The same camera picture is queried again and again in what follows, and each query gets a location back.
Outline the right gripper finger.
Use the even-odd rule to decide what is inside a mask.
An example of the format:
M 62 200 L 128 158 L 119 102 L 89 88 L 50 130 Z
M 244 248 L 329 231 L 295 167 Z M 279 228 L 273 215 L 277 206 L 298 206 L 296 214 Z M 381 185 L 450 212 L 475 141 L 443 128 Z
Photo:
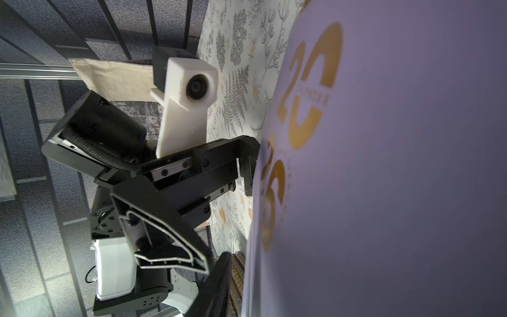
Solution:
M 224 252 L 205 285 L 186 313 L 186 317 L 226 317 L 232 279 L 232 254 Z

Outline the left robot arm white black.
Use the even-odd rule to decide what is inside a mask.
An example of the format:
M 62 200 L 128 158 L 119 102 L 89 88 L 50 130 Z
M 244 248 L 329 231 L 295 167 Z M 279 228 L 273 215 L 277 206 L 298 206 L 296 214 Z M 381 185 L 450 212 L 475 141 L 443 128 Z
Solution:
M 231 254 L 215 257 L 196 233 L 211 203 L 243 178 L 252 195 L 260 143 L 220 139 L 156 158 L 146 128 L 86 92 L 42 145 L 49 159 L 93 177 L 95 316 L 161 303 L 188 316 L 225 316 Z

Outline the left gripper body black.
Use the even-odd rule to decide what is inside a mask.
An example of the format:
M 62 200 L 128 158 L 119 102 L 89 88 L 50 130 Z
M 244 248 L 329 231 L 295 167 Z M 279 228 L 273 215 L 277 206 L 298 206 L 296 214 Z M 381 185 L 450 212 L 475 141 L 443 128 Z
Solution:
M 126 228 L 152 221 L 195 228 L 211 214 L 211 202 L 244 181 L 252 193 L 260 143 L 250 136 L 220 139 L 138 165 L 113 169 L 96 182 L 96 228 Z

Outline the purple 2026 calendar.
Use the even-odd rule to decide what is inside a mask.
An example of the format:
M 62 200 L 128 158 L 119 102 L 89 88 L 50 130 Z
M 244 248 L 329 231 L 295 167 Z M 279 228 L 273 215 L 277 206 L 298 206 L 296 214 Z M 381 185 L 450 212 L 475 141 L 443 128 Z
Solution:
M 311 1 L 254 181 L 243 316 L 506 315 L 506 2 Z

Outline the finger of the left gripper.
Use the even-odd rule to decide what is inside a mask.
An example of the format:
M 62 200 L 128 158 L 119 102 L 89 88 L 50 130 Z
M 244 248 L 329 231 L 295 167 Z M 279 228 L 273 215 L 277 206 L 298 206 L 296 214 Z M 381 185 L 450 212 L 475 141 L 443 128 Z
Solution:
M 86 92 L 41 147 L 49 159 L 91 177 L 129 172 L 149 158 L 147 129 L 94 91 Z
M 211 273 L 214 257 L 210 248 L 147 177 L 136 176 L 114 186 L 110 196 L 141 269 Z

